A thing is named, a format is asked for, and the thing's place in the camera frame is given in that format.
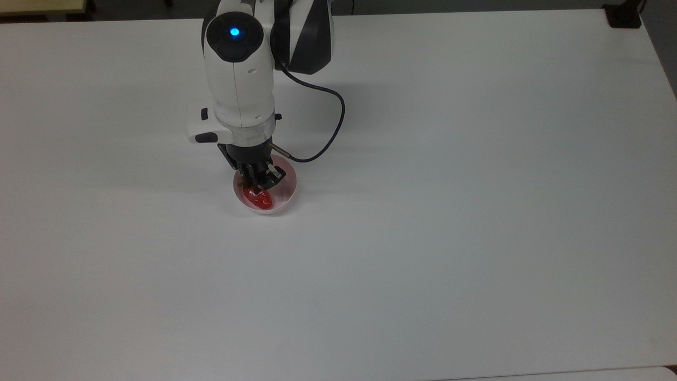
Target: floor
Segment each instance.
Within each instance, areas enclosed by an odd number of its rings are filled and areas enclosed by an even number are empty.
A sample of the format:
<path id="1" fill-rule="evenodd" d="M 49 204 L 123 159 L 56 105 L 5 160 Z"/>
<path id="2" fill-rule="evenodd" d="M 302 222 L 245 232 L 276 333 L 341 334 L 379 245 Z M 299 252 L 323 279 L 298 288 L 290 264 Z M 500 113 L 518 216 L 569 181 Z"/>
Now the floor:
<path id="1" fill-rule="evenodd" d="M 173 5 L 168 7 L 164 0 L 94 0 L 96 10 L 89 12 L 89 15 L 95 21 L 202 18 L 215 1 L 217 0 L 173 0 Z M 355 0 L 354 14 L 599 9 L 605 3 L 620 2 L 620 0 Z M 336 15 L 350 14 L 351 0 L 333 0 L 332 8 Z M 677 1 L 647 0 L 642 19 L 673 92 L 677 95 L 677 22 L 675 22 Z M 28 17 L 10 21 L 35 20 L 42 19 Z"/>

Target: black plastic cover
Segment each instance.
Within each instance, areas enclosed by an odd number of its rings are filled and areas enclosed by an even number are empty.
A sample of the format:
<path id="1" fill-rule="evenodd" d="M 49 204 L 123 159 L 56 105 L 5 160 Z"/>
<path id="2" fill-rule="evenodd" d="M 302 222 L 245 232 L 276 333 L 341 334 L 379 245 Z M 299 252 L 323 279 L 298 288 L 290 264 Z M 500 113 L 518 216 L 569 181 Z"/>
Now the black plastic cover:
<path id="1" fill-rule="evenodd" d="M 326 0 L 314 0 L 287 69 L 315 74 L 332 60 L 330 10 Z"/>
<path id="2" fill-rule="evenodd" d="M 234 144 L 226 144 L 225 147 L 230 157 L 238 163 L 266 163 L 270 161 L 272 148 L 270 148 L 268 143 L 272 141 L 272 138 L 270 138 L 267 142 L 253 147 L 241 147 Z"/>
<path id="3" fill-rule="evenodd" d="M 219 141 L 217 134 L 213 132 L 205 132 L 204 134 L 195 135 L 195 142 L 197 143 L 216 143 Z"/>
<path id="4" fill-rule="evenodd" d="M 231 30 L 237 30 L 238 34 L 231 34 Z M 243 62 L 261 47 L 263 27 L 244 12 L 228 12 L 209 23 L 206 39 L 222 60 Z"/>
<path id="5" fill-rule="evenodd" d="M 279 63 L 289 64 L 289 8 L 291 0 L 275 0 L 275 24 L 270 33 L 270 49 L 275 57 L 275 68 L 280 70 Z"/>
<path id="6" fill-rule="evenodd" d="M 626 1 L 621 5 L 604 4 L 602 8 L 607 15 L 611 28 L 638 29 L 642 26 L 642 19 L 637 11 L 639 1 Z"/>

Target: cable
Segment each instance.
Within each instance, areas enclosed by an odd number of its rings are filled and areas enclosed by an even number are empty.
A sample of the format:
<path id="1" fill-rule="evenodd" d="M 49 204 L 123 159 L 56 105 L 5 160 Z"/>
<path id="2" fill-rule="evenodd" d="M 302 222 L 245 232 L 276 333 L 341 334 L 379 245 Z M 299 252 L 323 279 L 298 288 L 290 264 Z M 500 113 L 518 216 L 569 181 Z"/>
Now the cable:
<path id="1" fill-rule="evenodd" d="M 276 62 L 278 64 L 278 66 L 280 67 L 280 69 L 282 70 L 282 72 L 284 73 L 284 75 L 289 77 L 289 79 L 291 79 L 292 81 L 298 83 L 301 86 L 308 87 L 309 89 L 318 90 L 318 91 L 321 91 L 321 92 L 326 92 L 326 93 L 332 94 L 333 96 L 337 97 L 339 101 L 341 101 L 341 118 L 338 120 L 338 125 L 336 125 L 336 129 L 334 130 L 334 134 L 332 135 L 331 139 L 329 139 L 329 142 L 327 142 L 326 146 L 324 146 L 324 148 L 320 152 L 318 152 L 315 156 L 310 157 L 308 159 L 299 159 L 299 158 L 292 156 L 290 153 L 286 152 L 285 150 L 282 150 L 280 147 L 277 147 L 274 144 L 271 144 L 271 147 L 275 151 L 278 151 L 279 153 L 283 154 L 285 157 L 287 157 L 290 160 L 296 161 L 297 163 L 310 163 L 311 161 L 313 161 L 313 160 L 317 159 L 318 157 L 322 156 L 322 154 L 325 153 L 329 149 L 329 146 L 332 145 L 332 143 L 334 142 L 334 139 L 336 138 L 336 135 L 339 134 L 339 130 L 341 129 L 341 125 L 343 124 L 343 118 L 345 117 L 345 101 L 343 100 L 343 97 L 338 92 L 336 92 L 332 89 L 328 89 L 326 87 L 317 86 L 317 85 L 313 85 L 312 83 L 304 82 L 304 81 L 294 77 L 287 70 L 287 68 L 284 67 L 284 65 L 280 64 L 280 61 L 278 61 L 277 59 L 276 59 Z"/>

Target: strawberry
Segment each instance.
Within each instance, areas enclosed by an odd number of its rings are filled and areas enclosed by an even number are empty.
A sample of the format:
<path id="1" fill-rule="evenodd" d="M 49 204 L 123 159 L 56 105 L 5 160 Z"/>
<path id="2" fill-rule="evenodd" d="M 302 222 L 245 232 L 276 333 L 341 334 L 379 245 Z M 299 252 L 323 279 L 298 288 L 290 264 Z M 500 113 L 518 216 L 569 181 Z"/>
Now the strawberry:
<path id="1" fill-rule="evenodd" d="M 273 207 L 273 199 L 266 190 L 258 188 L 245 188 L 244 196 L 259 209 L 268 210 Z"/>

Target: black object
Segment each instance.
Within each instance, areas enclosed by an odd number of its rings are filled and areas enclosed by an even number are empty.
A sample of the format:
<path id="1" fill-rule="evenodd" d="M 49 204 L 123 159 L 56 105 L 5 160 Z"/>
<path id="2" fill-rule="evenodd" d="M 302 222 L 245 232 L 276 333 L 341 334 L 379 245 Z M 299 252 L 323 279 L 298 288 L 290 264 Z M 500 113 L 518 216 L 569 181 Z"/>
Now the black object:
<path id="1" fill-rule="evenodd" d="M 269 165 L 273 163 L 270 157 L 272 149 L 269 146 L 272 142 L 273 139 L 270 138 L 267 142 L 253 147 L 240 147 L 233 144 L 218 144 L 217 146 L 230 166 L 240 172 L 245 182 L 248 182 L 250 186 L 270 189 L 286 176 L 286 172 L 278 166 L 274 168 L 279 173 L 279 177 L 269 168 Z"/>
<path id="2" fill-rule="evenodd" d="M 291 1 L 275 0 L 275 24 L 270 46 L 276 61 L 275 68 L 302 74 L 315 74 L 332 59 L 331 15 L 326 0 L 313 0 L 308 17 L 301 29 L 293 56 L 289 52 L 289 9 Z"/>
<path id="3" fill-rule="evenodd" d="M 207 43 L 227 62 L 243 62 L 261 47 L 263 27 L 244 12 L 224 13 L 209 23 Z"/>
<path id="4" fill-rule="evenodd" d="M 195 142 L 197 143 L 216 143 L 219 141 L 217 134 L 213 132 L 205 132 L 204 134 L 195 135 Z"/>
<path id="5" fill-rule="evenodd" d="M 329 25 L 330 10 L 325 0 L 313 0 L 294 56 L 287 70 L 294 73 L 315 74 L 332 60 L 332 35 Z"/>
<path id="6" fill-rule="evenodd" d="M 275 22 L 270 32 L 270 50 L 276 57 L 275 68 L 281 70 L 281 64 L 289 64 L 289 9 L 291 0 L 275 0 Z"/>
<path id="7" fill-rule="evenodd" d="M 641 2 L 642 0 L 627 0 L 621 5 L 603 5 L 602 9 L 607 14 L 609 26 L 611 28 L 638 29 L 642 26 L 642 20 L 637 11 Z"/>
<path id="8" fill-rule="evenodd" d="M 329 149 L 329 146 L 332 145 L 332 143 L 334 142 L 334 139 L 336 139 L 336 136 L 339 134 L 339 130 L 341 130 L 341 126 L 343 125 L 343 118 L 345 117 L 345 101 L 343 100 L 343 97 L 338 92 L 336 92 L 332 89 L 328 89 L 328 88 L 322 87 L 322 86 L 313 85 L 312 83 L 304 82 L 304 81 L 294 77 L 286 68 L 284 68 L 284 66 L 282 66 L 282 72 L 287 77 L 289 77 L 289 79 L 298 83 L 299 85 L 308 87 L 309 89 L 318 90 L 318 91 L 321 91 L 321 92 L 326 92 L 326 93 L 332 94 L 333 96 L 338 98 L 339 102 L 341 102 L 341 118 L 338 119 L 338 125 L 336 125 L 336 129 L 334 130 L 332 137 L 329 139 L 329 142 L 327 142 L 327 144 L 324 146 L 324 148 L 320 152 L 318 152 L 315 156 L 310 157 L 308 159 L 299 159 L 299 158 L 296 158 L 296 157 L 292 156 L 291 154 L 287 153 L 286 151 L 284 151 L 284 152 L 278 151 L 281 154 L 283 154 L 285 157 L 287 157 L 288 159 L 296 161 L 297 163 L 310 163 L 311 161 L 313 161 L 313 160 L 317 159 L 318 157 L 322 156 L 322 154 L 325 153 Z"/>

